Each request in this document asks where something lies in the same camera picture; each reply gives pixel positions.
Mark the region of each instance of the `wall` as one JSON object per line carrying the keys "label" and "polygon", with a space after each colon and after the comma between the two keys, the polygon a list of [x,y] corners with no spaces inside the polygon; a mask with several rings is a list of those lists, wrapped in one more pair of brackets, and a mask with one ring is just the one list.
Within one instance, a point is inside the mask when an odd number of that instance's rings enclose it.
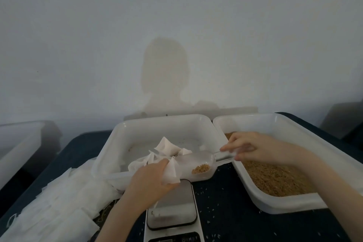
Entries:
{"label": "wall", "polygon": [[293,113],[363,95],[363,0],[0,0],[0,124]]}

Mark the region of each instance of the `white box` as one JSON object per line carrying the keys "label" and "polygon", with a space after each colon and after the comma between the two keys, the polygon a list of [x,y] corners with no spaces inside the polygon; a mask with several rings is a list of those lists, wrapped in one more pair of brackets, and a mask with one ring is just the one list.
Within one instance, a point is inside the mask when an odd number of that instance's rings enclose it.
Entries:
{"label": "white box", "polygon": [[0,126],[0,189],[41,145],[43,122]]}
{"label": "white box", "polygon": [[[219,152],[223,144],[211,120],[203,115],[128,120],[116,125],[112,131],[92,167],[92,175],[107,180],[117,189],[125,189],[132,176],[127,171],[129,163],[148,155],[149,150],[153,151],[163,137],[194,153],[200,149]],[[204,173],[199,176],[203,180],[213,173],[209,170],[205,178],[202,178]]]}
{"label": "white box", "polygon": [[[233,131],[258,131],[300,145],[319,156],[363,195],[363,165],[283,115],[273,113],[220,116],[213,120],[213,124],[220,134]],[[233,165],[252,202],[267,213],[279,214],[326,208],[317,193],[286,197],[268,195],[257,188],[241,162],[234,161]]]}

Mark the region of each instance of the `pile of brown grain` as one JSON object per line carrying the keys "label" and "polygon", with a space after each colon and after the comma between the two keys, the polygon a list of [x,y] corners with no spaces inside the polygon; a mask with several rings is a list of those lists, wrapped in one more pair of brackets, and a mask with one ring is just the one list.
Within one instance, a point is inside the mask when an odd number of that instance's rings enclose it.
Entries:
{"label": "pile of brown grain", "polygon": [[207,172],[211,167],[208,164],[202,164],[192,170],[192,174]]}
{"label": "pile of brown grain", "polygon": [[[227,139],[233,133],[226,133]],[[253,161],[243,162],[243,166],[254,184],[269,195],[282,197],[316,192],[306,176],[293,166],[276,166]]]}

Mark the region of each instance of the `dark tablecloth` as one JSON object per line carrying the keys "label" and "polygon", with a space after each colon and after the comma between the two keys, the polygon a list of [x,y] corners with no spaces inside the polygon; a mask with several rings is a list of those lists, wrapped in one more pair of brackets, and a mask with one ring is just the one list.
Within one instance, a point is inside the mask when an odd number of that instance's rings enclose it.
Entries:
{"label": "dark tablecloth", "polygon": [[[363,162],[362,151],[296,116],[280,114]],[[9,217],[20,213],[51,180],[68,168],[76,168],[96,157],[110,134],[111,131],[94,132],[73,139],[0,219],[0,235],[6,231]],[[280,215],[261,212],[252,203],[231,163],[219,166],[211,179],[193,183],[193,188],[206,241],[349,241],[328,209]],[[127,241],[143,240],[144,222],[145,213],[134,224]]]}

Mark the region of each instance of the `digital scale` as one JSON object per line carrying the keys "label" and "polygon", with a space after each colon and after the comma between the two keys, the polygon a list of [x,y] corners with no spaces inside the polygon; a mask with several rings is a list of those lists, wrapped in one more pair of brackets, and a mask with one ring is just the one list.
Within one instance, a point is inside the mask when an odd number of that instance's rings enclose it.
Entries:
{"label": "digital scale", "polygon": [[146,211],[144,242],[204,242],[192,184],[180,185]]}

